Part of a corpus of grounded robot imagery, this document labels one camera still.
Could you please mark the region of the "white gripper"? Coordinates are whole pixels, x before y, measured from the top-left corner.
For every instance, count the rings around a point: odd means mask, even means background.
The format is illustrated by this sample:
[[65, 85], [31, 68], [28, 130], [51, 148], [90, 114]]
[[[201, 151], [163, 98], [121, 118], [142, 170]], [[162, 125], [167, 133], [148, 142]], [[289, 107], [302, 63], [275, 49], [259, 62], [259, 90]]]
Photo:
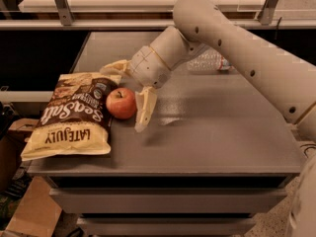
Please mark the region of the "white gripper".
[[104, 75], [131, 76], [140, 85], [146, 86], [135, 93], [135, 130], [143, 131], [149, 124], [157, 103], [155, 89], [161, 88], [171, 77], [171, 71], [159, 55], [150, 47], [143, 46], [131, 59], [118, 60], [100, 69]]

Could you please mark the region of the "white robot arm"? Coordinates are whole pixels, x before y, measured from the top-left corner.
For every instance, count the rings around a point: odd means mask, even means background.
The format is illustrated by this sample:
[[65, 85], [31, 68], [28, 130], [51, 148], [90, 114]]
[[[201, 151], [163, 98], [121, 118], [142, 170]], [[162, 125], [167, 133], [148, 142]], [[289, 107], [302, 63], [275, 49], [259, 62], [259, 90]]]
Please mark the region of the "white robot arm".
[[135, 129], [149, 124], [163, 87], [180, 64], [211, 47], [232, 63], [300, 135], [316, 141], [316, 67], [229, 21], [210, 0], [178, 0], [174, 24], [130, 61], [102, 68], [132, 77], [143, 86], [136, 94]]

